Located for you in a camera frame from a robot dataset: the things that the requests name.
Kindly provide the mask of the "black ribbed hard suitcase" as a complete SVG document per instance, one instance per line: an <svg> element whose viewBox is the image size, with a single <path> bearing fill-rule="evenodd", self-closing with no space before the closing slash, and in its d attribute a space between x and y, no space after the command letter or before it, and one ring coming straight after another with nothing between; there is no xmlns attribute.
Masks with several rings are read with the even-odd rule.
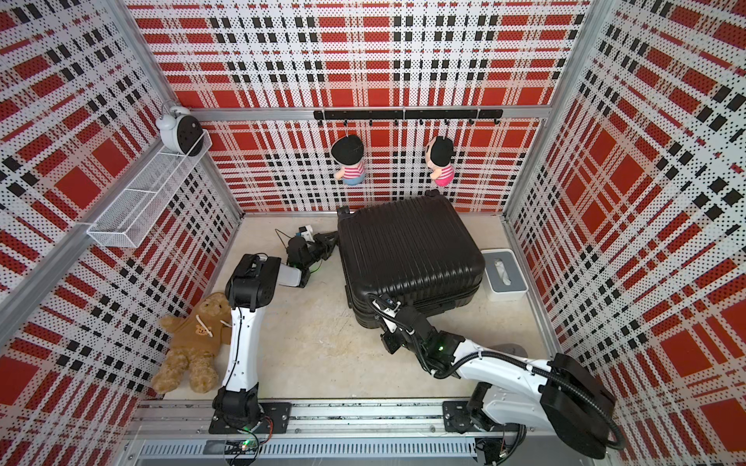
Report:
<svg viewBox="0 0 746 466"><path fill-rule="evenodd" d="M337 210L348 306L366 329L380 325L368 295L388 295L436 316L468 304L485 259L452 203L438 190L382 205Z"/></svg>

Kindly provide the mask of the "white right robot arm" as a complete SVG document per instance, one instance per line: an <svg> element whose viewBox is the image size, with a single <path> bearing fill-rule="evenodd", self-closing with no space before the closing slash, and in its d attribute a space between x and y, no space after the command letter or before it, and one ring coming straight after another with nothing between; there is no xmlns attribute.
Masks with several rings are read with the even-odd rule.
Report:
<svg viewBox="0 0 746 466"><path fill-rule="evenodd" d="M471 425L481 430L495 424L548 427L569 448L594 459L627 446L613 419L615 396L573 357L531 359L488 349L436 329L420 311L388 295L370 293L367 301L389 353L408 349L436 380L476 382L467 407Z"/></svg>

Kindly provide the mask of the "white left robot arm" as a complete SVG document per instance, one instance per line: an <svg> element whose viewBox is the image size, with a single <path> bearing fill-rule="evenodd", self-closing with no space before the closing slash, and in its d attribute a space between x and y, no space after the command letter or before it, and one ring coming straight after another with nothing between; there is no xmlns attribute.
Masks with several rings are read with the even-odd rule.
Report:
<svg viewBox="0 0 746 466"><path fill-rule="evenodd" d="M258 397L262 321L277 287L306 287L311 266L330 258L337 243L337 232L311 235L301 228L289 238L287 261L264 252L242 256L225 287L231 308L230 350L223 384L212 403L211 434L254 433L264 423L285 430Z"/></svg>

